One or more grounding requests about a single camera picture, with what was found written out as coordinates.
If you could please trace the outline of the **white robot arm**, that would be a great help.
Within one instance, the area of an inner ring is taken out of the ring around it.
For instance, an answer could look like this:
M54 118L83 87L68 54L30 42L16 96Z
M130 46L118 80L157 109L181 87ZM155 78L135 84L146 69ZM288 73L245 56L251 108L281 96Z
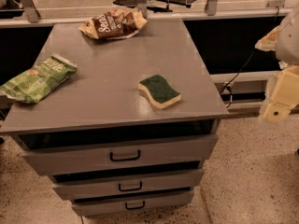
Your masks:
M255 48L274 51L279 63L285 65L268 79L260 110L263 120L280 123L299 105L299 4Z

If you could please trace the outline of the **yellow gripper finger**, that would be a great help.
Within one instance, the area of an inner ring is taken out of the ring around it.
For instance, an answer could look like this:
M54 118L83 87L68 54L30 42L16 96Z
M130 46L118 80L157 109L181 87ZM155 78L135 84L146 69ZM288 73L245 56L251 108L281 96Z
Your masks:
M255 44L255 48L261 51L275 51L277 43L278 26L272 29Z
M268 80L262 119L280 123L299 105L299 66L290 66Z

